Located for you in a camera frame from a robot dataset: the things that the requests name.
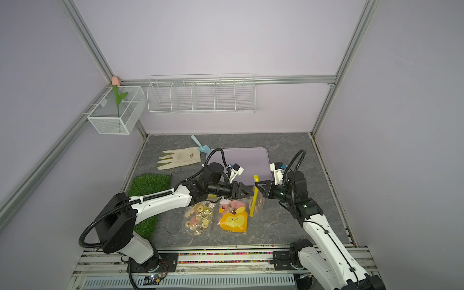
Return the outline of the clear ziploc bag of cookies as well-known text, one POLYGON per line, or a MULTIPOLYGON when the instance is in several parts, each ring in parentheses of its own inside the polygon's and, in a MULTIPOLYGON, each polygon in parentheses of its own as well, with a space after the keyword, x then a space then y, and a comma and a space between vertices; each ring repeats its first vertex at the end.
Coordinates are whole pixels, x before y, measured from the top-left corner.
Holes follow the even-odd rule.
POLYGON ((256 183, 260 181, 258 175, 254 176, 253 197, 249 199, 250 217, 253 218, 259 211, 262 210, 264 205, 264 197, 256 187, 256 183))

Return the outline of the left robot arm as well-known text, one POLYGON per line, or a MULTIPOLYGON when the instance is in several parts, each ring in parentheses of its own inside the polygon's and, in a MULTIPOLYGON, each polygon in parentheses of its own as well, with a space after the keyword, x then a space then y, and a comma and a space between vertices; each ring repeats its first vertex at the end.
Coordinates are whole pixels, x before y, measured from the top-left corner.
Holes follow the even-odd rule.
POLYGON ((101 249, 106 254, 120 253, 128 257, 129 262, 156 267, 160 261, 158 251, 135 232, 135 226, 152 216, 199 204, 209 195, 227 200, 251 197, 253 187, 233 177, 240 171, 241 167, 230 165, 225 159, 221 163, 207 160, 198 172, 169 190, 133 197, 117 193, 84 229, 79 246, 101 249))

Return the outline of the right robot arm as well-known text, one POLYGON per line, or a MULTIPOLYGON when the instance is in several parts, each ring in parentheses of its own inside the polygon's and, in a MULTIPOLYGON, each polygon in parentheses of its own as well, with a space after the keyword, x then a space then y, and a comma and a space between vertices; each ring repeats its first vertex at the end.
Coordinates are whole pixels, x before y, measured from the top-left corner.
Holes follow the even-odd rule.
POLYGON ((304 173, 299 170, 306 155, 302 149, 289 164, 270 164, 273 180, 255 185, 264 198, 276 199, 309 235, 291 243, 289 263, 306 269, 325 290, 383 290, 378 275, 369 274, 333 232, 321 207, 309 197, 304 173))

